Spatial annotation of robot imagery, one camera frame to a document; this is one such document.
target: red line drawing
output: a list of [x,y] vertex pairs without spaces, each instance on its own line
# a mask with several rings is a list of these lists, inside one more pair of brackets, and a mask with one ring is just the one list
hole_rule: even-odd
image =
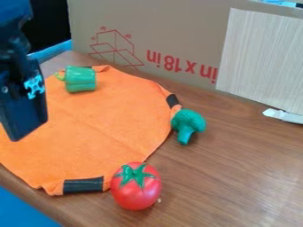
[[97,32],[96,43],[91,44],[90,56],[98,59],[106,59],[124,67],[144,66],[144,63],[135,56],[135,45],[124,37],[118,30]]

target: toy broccoli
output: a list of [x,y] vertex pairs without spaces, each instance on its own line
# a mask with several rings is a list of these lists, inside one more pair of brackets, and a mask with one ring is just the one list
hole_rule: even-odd
[[179,111],[171,121],[174,130],[178,131],[178,141],[187,145],[194,132],[203,132],[206,129],[206,120],[197,112],[189,109]]

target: toy tomato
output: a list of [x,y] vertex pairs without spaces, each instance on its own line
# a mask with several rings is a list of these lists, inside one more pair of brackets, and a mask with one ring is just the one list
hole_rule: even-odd
[[113,176],[111,192],[116,202],[126,209],[145,209],[156,202],[161,191],[157,170],[142,162],[123,165]]

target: orange towel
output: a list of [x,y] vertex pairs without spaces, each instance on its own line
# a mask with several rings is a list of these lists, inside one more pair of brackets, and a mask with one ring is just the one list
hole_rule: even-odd
[[163,143],[181,109],[155,82],[93,68],[96,91],[69,94],[54,76],[46,80],[49,121],[29,136],[13,143],[0,129],[0,163],[49,195],[107,190],[121,165]]

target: black strip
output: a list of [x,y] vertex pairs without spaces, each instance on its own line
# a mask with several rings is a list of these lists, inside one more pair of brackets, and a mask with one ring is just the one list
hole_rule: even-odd
[[63,184],[63,193],[74,192],[101,192],[103,189],[103,177],[83,179],[83,180],[65,180]]
[[167,103],[170,108],[173,108],[175,105],[179,104],[179,101],[175,94],[171,94],[167,97]]

